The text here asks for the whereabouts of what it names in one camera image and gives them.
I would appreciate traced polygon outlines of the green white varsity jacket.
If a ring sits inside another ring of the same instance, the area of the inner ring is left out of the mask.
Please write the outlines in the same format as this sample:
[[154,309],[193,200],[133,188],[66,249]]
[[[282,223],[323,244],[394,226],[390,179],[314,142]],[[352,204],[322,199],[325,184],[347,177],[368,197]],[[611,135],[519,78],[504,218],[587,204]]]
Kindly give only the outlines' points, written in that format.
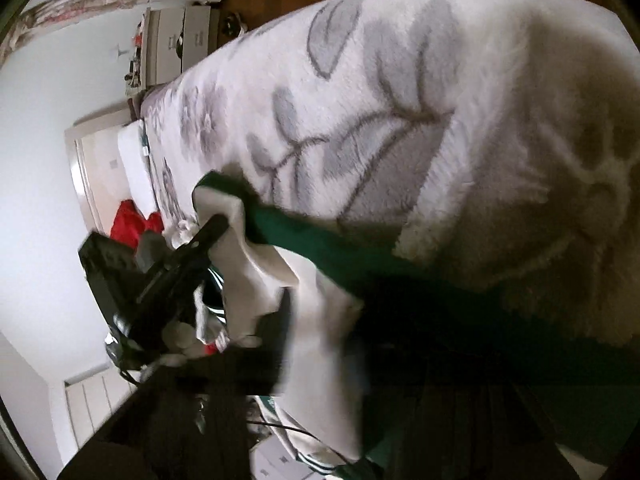
[[229,223],[209,253],[229,336],[259,335],[290,304],[280,377],[258,399],[281,444],[319,474],[383,478],[433,347],[420,269],[267,206],[216,172],[192,202],[200,220]]

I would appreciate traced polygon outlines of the red garment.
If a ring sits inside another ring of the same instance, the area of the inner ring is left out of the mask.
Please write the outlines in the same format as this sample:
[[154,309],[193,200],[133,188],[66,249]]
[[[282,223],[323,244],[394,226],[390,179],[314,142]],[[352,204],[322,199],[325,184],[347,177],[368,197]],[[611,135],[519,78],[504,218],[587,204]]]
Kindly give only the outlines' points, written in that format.
[[123,200],[116,211],[110,237],[131,249],[137,249],[145,232],[162,234],[163,230],[163,220],[157,211],[145,218],[133,200]]

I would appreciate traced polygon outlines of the white pillow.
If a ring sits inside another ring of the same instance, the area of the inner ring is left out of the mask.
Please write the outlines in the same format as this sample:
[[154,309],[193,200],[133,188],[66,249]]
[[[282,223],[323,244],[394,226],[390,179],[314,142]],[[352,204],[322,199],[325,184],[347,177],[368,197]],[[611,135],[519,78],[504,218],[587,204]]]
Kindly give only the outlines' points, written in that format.
[[142,120],[130,122],[117,135],[117,147],[124,167],[129,192],[138,211],[149,218],[158,211],[150,169],[150,151],[145,143]]

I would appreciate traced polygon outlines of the white bed headboard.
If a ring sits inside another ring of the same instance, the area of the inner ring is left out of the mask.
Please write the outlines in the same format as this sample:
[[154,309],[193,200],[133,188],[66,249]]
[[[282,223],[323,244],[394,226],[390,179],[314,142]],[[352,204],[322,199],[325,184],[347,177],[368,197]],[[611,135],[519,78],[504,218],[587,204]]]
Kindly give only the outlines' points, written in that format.
[[80,118],[65,130],[70,175],[89,231],[110,234],[120,203],[130,189],[118,149],[118,134],[131,122],[126,104]]

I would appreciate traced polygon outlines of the white nightstand drawers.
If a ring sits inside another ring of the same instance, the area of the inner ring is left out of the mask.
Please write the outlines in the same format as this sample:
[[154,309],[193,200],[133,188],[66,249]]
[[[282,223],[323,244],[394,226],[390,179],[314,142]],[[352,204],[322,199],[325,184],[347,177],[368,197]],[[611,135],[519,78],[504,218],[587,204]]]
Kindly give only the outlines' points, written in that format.
[[167,84],[217,49],[220,12],[211,6],[146,8],[126,73],[126,96]]

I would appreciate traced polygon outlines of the rose pattern plush blanket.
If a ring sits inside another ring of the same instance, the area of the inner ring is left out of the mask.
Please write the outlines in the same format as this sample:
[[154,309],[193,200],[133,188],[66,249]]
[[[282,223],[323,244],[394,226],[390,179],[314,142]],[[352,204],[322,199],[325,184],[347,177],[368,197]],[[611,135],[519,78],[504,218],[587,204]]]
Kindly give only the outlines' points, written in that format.
[[639,51],[585,0],[326,0],[141,104],[166,217],[209,171],[458,287],[639,338]]

